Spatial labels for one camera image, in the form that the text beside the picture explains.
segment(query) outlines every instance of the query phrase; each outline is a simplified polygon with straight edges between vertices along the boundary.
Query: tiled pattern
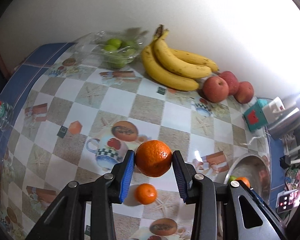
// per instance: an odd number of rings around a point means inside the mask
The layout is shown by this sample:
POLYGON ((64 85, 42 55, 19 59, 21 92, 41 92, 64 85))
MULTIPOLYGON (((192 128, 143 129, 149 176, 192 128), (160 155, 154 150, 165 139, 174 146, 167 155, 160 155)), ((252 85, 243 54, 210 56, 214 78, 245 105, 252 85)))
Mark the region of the tiled pattern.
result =
MULTIPOLYGON (((58 64, 65 59, 60 57, 58 64)), ((179 150, 190 163, 198 155, 219 151, 224 152, 229 166, 247 152, 270 160, 266 138, 251 134, 242 118, 248 106, 229 97, 213 104, 212 116, 205 117, 195 111, 196 92, 157 84, 144 74, 140 63, 132 68, 137 78, 123 83, 105 84, 99 73, 107 70, 80 65, 80 71, 67 78, 42 75, 32 87, 8 142, 15 177, 11 183, 4 179, 1 183, 1 203, 14 211, 25 234, 40 217, 31 207, 26 187, 59 193, 71 180, 87 183, 105 174, 86 144, 90 139, 114 137, 112 127, 119 121, 128 121, 138 130, 133 141, 120 141, 129 149, 136 150, 144 140, 158 139, 172 151, 179 150), (159 86, 165 90, 163 95, 157 93, 159 86), (24 109, 44 103, 48 104, 47 120, 25 124, 24 109), (57 136, 61 126, 69 128, 76 121, 81 130, 57 136)), ((95 140, 96 145, 101 143, 105 142, 95 140)), ((114 204, 113 211, 117 238, 128 239, 139 227, 148 227, 162 217, 189 227, 194 206, 180 199, 172 168, 161 177, 150 178, 135 167, 129 195, 123 204, 114 204), (133 198, 133 190, 142 183, 150 183, 158 191, 157 200, 146 206, 133 198)))

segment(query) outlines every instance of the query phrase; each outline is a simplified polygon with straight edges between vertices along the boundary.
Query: cable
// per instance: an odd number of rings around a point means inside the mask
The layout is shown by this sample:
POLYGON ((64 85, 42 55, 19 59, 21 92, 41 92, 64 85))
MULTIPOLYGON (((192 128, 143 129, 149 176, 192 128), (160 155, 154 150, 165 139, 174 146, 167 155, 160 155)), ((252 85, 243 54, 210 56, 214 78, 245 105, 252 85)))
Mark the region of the cable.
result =
POLYGON ((291 210, 289 210, 289 214, 287 214, 286 217, 284 218, 284 219, 286 219, 288 217, 286 225, 289 223, 290 215, 291 215, 291 210))
POLYGON ((290 168, 287 168, 287 170, 286 170, 286 172, 285 172, 285 174, 284 174, 284 184, 286 185, 286 188, 287 188, 287 191, 289 191, 289 188, 288 188, 288 185, 287 185, 287 182, 286 182, 286 177, 287 177, 287 174, 288 174, 288 170, 289 170, 290 168))

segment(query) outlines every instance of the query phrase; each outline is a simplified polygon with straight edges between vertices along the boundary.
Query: metal bowl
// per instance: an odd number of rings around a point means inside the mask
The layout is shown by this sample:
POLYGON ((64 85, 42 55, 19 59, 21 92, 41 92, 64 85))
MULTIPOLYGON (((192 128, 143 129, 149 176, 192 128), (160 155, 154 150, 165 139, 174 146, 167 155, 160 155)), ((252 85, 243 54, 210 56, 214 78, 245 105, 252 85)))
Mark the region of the metal bowl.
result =
MULTIPOLYGON (((250 187, 265 201, 269 203, 270 198, 270 172, 264 160, 255 154, 246 153, 236 159, 229 169, 224 184, 227 184, 229 177, 246 177, 250 182, 250 187)), ((222 215, 221 202, 217 205, 218 229, 222 235, 222 215)))

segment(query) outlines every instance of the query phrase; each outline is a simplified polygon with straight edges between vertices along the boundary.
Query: banana bunch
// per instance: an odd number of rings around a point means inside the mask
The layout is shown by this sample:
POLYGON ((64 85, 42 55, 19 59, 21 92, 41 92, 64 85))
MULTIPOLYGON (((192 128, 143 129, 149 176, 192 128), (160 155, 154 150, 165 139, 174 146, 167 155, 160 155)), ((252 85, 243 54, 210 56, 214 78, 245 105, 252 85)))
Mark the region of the banana bunch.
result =
POLYGON ((168 33, 160 25, 152 42, 141 52, 146 72, 157 82, 177 90, 198 89, 194 79, 209 76, 218 66, 198 54, 169 48, 165 42, 168 33))

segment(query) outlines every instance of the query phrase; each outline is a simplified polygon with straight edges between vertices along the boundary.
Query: tangerine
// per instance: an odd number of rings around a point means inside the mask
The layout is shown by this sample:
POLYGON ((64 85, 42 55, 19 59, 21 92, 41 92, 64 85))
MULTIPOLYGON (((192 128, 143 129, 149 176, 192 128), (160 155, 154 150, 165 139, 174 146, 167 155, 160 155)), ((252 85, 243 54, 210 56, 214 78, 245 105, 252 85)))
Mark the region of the tangerine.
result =
POLYGON ((151 184, 144 183, 136 188, 134 196, 141 204, 148 205, 157 198, 157 190, 151 184))
POLYGON ((238 177, 236 180, 241 180, 248 188, 250 188, 250 182, 246 177, 238 177))
POLYGON ((172 152, 162 141, 147 141, 136 150, 135 163, 144 175, 160 177, 171 167, 172 152))

